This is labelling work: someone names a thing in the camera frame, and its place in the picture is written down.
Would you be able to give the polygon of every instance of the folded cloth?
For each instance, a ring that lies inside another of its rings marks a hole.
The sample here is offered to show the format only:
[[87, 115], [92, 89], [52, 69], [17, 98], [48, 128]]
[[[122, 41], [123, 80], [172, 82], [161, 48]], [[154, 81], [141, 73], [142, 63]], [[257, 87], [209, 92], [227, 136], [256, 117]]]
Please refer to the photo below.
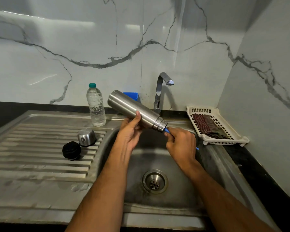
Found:
[[217, 127], [209, 115], [193, 114], [193, 118], [197, 122], [202, 134], [211, 138], [228, 139], [228, 135], [223, 129]]

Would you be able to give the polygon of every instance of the kitchen sink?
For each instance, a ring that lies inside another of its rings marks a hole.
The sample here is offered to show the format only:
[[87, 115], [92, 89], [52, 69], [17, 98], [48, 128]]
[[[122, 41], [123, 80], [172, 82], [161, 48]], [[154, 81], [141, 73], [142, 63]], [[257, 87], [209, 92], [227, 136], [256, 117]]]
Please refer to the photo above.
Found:
[[[89, 114], [28, 111], [0, 128], [0, 222], [67, 224], [100, 174], [124, 119], [106, 115], [92, 127]], [[165, 119], [195, 135], [189, 119]], [[92, 127], [97, 142], [81, 159], [63, 157], [62, 147]], [[205, 229], [204, 205], [165, 148], [166, 137], [147, 129], [128, 166], [123, 226]], [[264, 221], [270, 217], [222, 146], [202, 145], [196, 159], [222, 187]]]

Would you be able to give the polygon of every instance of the sink drain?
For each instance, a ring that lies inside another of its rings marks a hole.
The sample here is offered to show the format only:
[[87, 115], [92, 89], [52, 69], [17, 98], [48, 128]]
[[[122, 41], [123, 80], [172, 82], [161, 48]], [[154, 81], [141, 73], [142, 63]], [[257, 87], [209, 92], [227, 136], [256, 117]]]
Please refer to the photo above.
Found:
[[143, 175], [143, 186], [150, 193], [160, 194], [168, 187], [168, 179], [162, 171], [152, 169]]

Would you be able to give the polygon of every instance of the thermos bottle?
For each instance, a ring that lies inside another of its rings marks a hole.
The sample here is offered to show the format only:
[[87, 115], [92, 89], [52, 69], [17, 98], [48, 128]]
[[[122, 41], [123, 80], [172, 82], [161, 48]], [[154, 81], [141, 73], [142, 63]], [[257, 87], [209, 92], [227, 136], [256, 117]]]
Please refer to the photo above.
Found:
[[152, 128], [159, 132], [163, 132], [168, 124], [159, 114], [153, 112], [143, 104], [133, 100], [122, 92], [115, 90], [108, 97], [108, 105], [118, 110], [120, 113], [133, 119], [136, 111], [139, 111], [142, 118], [140, 124], [145, 128]]

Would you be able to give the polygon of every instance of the person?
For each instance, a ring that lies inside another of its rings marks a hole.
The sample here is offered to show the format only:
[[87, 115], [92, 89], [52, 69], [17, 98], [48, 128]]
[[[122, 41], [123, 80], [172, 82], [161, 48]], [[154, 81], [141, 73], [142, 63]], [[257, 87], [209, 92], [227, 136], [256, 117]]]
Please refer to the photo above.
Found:
[[[127, 118], [122, 122], [101, 174], [82, 200], [66, 232], [120, 230], [128, 163], [142, 133], [140, 120], [137, 111], [131, 122]], [[168, 129], [171, 135], [165, 133], [166, 148], [201, 196], [218, 232], [274, 231], [206, 173], [195, 159], [196, 139], [192, 133], [181, 128]]]

